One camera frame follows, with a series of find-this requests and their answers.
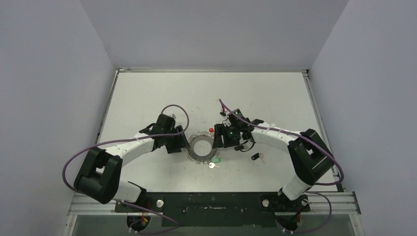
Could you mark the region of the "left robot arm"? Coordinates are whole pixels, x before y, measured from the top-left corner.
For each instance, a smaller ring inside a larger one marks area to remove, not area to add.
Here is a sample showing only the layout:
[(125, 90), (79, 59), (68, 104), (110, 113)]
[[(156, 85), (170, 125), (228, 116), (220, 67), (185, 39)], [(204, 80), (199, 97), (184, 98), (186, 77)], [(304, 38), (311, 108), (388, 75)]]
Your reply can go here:
[(126, 201), (133, 211), (142, 211), (148, 202), (147, 190), (122, 180), (121, 172), (128, 163), (161, 147), (168, 153), (189, 147), (185, 128), (176, 125), (173, 116), (160, 114), (156, 122), (141, 129), (133, 138), (116, 142), (114, 146), (89, 148), (73, 186), (102, 204), (111, 200)]

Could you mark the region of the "metal key organizer disc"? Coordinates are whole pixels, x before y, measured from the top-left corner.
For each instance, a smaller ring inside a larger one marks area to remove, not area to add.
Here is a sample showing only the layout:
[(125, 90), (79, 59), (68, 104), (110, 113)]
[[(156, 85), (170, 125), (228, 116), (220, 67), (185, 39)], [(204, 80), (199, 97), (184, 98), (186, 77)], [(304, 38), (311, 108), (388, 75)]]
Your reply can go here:
[(212, 159), (217, 158), (219, 151), (212, 148), (214, 135), (205, 131), (199, 131), (188, 138), (190, 144), (187, 149), (188, 159), (197, 164), (208, 164)]

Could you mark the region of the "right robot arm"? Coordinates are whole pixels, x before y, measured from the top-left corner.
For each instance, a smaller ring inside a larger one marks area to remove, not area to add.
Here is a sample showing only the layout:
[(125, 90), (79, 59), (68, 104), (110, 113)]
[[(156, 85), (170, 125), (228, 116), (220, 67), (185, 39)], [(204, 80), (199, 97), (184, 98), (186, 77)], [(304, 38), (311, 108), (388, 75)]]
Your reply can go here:
[(298, 204), (298, 198), (334, 166), (330, 150), (313, 129), (295, 132), (278, 128), (261, 119), (250, 120), (240, 109), (222, 115), (229, 124), (214, 125), (213, 149), (235, 148), (241, 141), (249, 141), (289, 154), (295, 176), (280, 189), (278, 197), (279, 207), (285, 211), (292, 210)]

